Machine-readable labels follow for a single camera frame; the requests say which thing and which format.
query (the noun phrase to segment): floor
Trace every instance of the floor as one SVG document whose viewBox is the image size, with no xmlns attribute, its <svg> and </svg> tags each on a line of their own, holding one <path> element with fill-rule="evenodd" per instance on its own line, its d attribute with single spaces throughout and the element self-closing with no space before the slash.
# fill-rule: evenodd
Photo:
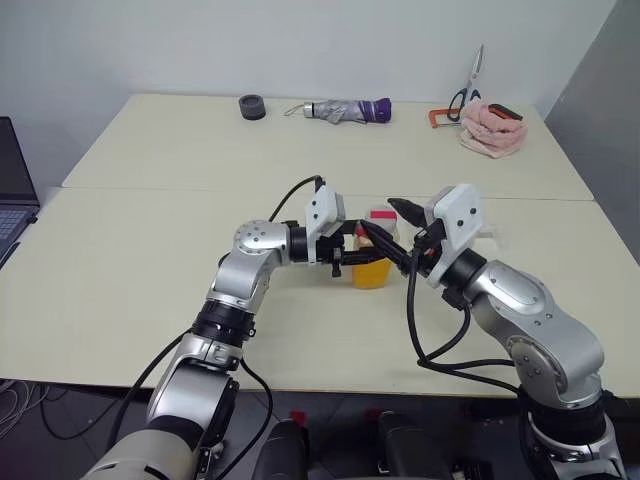
<svg viewBox="0 0 640 480">
<path fill-rule="evenodd" d="M 60 392 L 52 389 L 50 397 L 55 398 Z M 375 421 L 372 422 L 371 413 L 389 409 L 406 413 L 428 428 L 450 462 L 459 457 L 489 460 L 496 480 L 533 478 L 522 461 L 515 417 L 473 420 L 468 413 L 469 400 L 276 392 L 274 401 L 272 425 L 288 418 L 291 411 L 303 411 L 307 415 L 315 459 L 311 480 L 376 474 Z M 69 435 L 86 427 L 110 402 L 110 398 L 100 395 L 69 391 L 59 401 L 47 402 L 44 407 L 52 428 L 58 434 Z M 264 419 L 265 404 L 262 393 L 240 393 L 227 432 L 225 453 L 209 478 L 215 478 L 216 472 L 251 438 Z M 145 405 L 134 403 L 122 432 L 142 427 L 144 415 Z M 37 408 L 29 411 L 16 428 L 0 440 L 0 477 L 4 480 L 79 478 L 104 453 L 114 416 L 115 408 L 82 437 L 60 441 L 47 433 Z M 254 447 L 227 478 L 251 478 L 258 453 L 259 448 Z M 639 480 L 640 475 L 635 471 L 630 478 Z"/>
</svg>

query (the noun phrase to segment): white wall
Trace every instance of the white wall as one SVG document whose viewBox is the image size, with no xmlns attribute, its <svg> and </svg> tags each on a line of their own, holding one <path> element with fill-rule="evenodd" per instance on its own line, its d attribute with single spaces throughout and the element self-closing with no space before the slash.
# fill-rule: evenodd
<svg viewBox="0 0 640 480">
<path fill-rule="evenodd" d="M 543 115 L 614 0 L 0 0 L 0 114 L 59 183 L 132 92 L 448 101 Z"/>
</svg>

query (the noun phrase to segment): white table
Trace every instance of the white table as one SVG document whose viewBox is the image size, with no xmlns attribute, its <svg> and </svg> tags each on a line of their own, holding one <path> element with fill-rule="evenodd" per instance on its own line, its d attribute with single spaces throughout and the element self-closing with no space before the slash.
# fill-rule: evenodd
<svg viewBox="0 0 640 480">
<path fill-rule="evenodd" d="M 281 219 L 302 218 L 307 192 Z M 350 217 L 381 203 L 347 196 Z M 0 272 L 0 377 L 131 385 L 199 311 L 235 228 L 270 204 L 220 192 L 62 189 Z M 497 241 L 477 250 L 540 277 L 569 314 L 604 345 L 604 385 L 640 395 L 640 269 L 593 202 L 487 200 Z M 408 238 L 407 228 L 401 228 Z M 334 281 L 328 268 L 277 271 L 246 344 L 250 365 L 276 389 L 501 395 L 498 389 L 415 365 L 406 328 L 406 281 L 374 291 Z M 425 349 L 460 324 L 420 282 Z M 504 356 L 478 327 L 446 359 Z M 159 368 L 146 382 L 153 386 Z M 507 367 L 482 373 L 516 382 Z M 238 375 L 243 387 L 255 387 Z"/>
<path fill-rule="evenodd" d="M 593 199 L 532 107 L 516 108 L 529 125 L 523 148 L 494 160 L 462 147 L 459 127 L 432 129 L 426 112 L 434 105 L 396 102 L 389 124 L 336 126 L 283 116 L 300 102 L 266 99 L 267 116 L 252 122 L 237 98 L 134 95 L 64 186 L 226 191 L 237 199 L 280 195 L 320 174 L 343 194 L 430 196 L 468 182 L 487 198 Z"/>
</svg>

